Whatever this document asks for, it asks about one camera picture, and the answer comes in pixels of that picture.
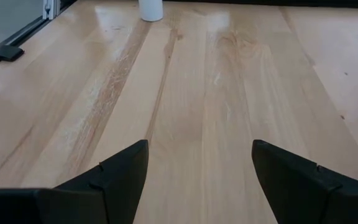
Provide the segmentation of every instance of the dark wood streak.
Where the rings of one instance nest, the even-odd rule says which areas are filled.
[[[0,170],[4,167],[4,165],[9,161],[9,159],[16,153],[18,148],[20,148],[23,143],[25,143],[26,139],[28,139],[31,135],[32,129],[34,128],[34,125],[31,126],[31,128],[24,134],[24,136],[19,140],[19,143],[17,143],[16,147],[13,149],[11,153],[5,158],[4,162],[0,165]]]
[[[4,161],[0,167],[0,187],[20,186],[71,108],[76,96],[86,84],[91,71],[97,66],[98,58],[103,57],[106,53],[99,43],[87,43],[85,46],[88,49],[88,54],[80,55],[77,59],[81,58],[90,63],[87,64],[87,67],[79,65],[73,70],[69,70],[59,83],[48,89],[37,117],[34,119],[32,138],[23,139],[20,146],[18,145],[14,153],[11,153],[9,160]],[[77,76],[80,70],[86,75]],[[65,91],[55,91],[62,89],[63,86],[66,86]]]
[[[167,79],[168,67],[171,62],[173,48],[175,46],[175,42],[177,40],[180,40],[181,38],[183,38],[183,36],[178,33],[178,29],[176,29],[176,28],[171,29],[169,41],[166,44],[166,46],[164,47],[164,54],[165,54],[164,73],[162,75],[160,88],[158,89],[158,95],[157,95],[157,99],[155,101],[152,118],[150,119],[150,124],[149,124],[149,127],[147,128],[146,135],[145,135],[145,139],[149,140],[149,144],[151,143],[151,140],[152,140],[155,119],[157,117],[158,109],[160,108],[161,96],[162,96],[162,92],[163,92],[163,89],[165,86],[165,80]]]
[[[151,23],[139,21],[132,30],[119,60],[112,66],[106,81],[101,87],[91,113],[74,143],[65,167],[58,178],[64,182],[87,169],[91,156],[96,149],[108,119],[124,88],[128,74],[149,33]]]

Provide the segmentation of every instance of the wooden table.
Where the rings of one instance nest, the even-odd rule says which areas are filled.
[[[358,9],[78,1],[0,63],[0,187],[150,141],[136,223],[275,223],[264,139],[358,179]]]

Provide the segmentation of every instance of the metal frame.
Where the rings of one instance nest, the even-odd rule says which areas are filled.
[[[44,0],[42,18],[52,20],[60,13],[60,0]]]

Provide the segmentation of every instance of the wooden tabletop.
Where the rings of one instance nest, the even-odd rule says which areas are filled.
[[[275,223],[264,139],[358,179],[358,9],[78,1],[0,63],[0,187],[150,141],[135,223]]]

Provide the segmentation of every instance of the white container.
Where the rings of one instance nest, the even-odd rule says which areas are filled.
[[[162,0],[139,0],[139,8],[144,21],[154,22],[162,19]]]

